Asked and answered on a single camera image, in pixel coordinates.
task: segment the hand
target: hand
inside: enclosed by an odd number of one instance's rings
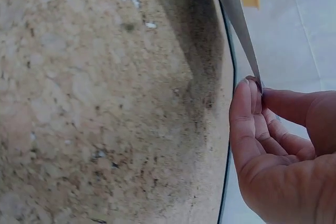
[[[336,223],[336,92],[265,90],[263,102],[244,79],[230,107],[244,201],[267,223]],[[312,142],[288,133],[271,110],[305,126]]]

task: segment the white floor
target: white floor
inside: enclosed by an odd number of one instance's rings
[[[246,19],[263,82],[274,89],[300,92],[336,90],[336,0],[261,0]],[[238,77],[251,74],[234,35]],[[304,128],[282,120],[307,137]],[[222,223],[263,223],[244,203],[231,160]]]

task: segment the cork board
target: cork board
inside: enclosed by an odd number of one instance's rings
[[[215,223],[216,1],[0,0],[0,223]]]

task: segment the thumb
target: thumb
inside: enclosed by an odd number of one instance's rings
[[[307,112],[323,92],[299,93],[264,89],[264,104],[278,116],[306,127]]]

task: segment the black rubber edge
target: black rubber edge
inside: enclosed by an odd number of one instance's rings
[[[233,40],[232,40],[230,23],[229,23],[229,20],[227,18],[227,15],[224,12],[221,0],[219,0],[219,3],[220,3],[220,9],[221,9],[222,14],[223,14],[225,30],[226,30],[226,35],[227,35],[227,39],[228,39],[228,44],[229,44],[229,47],[230,47],[230,54],[231,54],[232,65],[233,65],[233,82],[234,82],[233,83],[233,90],[232,90],[232,96],[233,96],[235,86],[237,84],[237,80],[236,80],[236,78],[237,78],[237,76],[236,76],[237,64],[236,64],[236,57],[235,57],[236,55],[235,55],[235,49],[234,49]],[[224,207],[225,207],[226,188],[227,188],[229,167],[230,167],[230,157],[231,157],[231,147],[230,147],[230,142],[229,142],[229,146],[228,146],[228,150],[227,150],[227,158],[226,158],[224,186],[223,186],[223,192],[222,192],[222,199],[220,201],[221,207],[219,209],[217,224],[222,224],[222,218],[223,218]]]

